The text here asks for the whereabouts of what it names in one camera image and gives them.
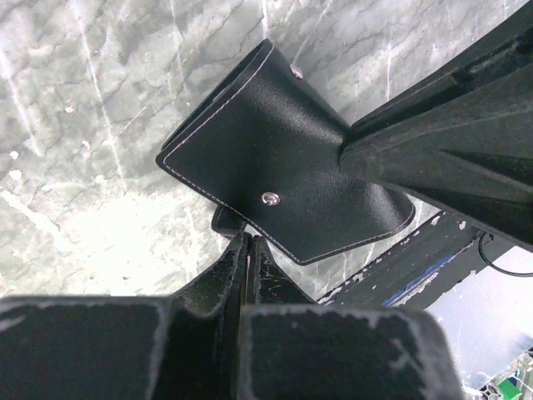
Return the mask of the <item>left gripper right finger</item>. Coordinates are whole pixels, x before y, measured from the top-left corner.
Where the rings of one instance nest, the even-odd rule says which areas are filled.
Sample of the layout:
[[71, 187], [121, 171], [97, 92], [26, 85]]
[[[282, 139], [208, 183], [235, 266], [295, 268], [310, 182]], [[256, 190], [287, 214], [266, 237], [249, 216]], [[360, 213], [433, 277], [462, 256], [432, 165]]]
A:
[[254, 237], [239, 327], [242, 399], [460, 399], [427, 312], [312, 301]]

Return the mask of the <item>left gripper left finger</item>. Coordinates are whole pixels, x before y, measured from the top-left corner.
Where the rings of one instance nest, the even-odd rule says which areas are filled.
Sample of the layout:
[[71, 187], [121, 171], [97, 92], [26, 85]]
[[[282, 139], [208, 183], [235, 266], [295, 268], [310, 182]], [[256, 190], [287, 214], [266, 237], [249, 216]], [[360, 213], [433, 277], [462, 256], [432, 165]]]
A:
[[165, 296], [6, 297], [4, 399], [233, 399], [250, 237]]

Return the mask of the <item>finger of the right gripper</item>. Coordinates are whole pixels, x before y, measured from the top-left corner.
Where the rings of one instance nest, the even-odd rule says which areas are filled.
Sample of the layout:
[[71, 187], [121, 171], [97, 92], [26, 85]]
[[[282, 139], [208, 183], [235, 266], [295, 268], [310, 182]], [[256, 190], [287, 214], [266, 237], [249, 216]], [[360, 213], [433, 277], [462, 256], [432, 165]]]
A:
[[531, 249], [531, 3], [351, 131], [343, 173]]

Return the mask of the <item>black leather card holder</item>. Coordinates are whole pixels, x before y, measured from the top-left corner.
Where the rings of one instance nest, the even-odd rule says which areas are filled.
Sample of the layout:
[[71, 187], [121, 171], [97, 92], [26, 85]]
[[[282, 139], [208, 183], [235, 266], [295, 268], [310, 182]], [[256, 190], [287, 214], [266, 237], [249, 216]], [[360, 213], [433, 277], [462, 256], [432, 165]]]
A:
[[307, 265], [389, 238], [411, 200], [341, 173], [346, 122], [269, 40], [164, 142], [160, 169]]

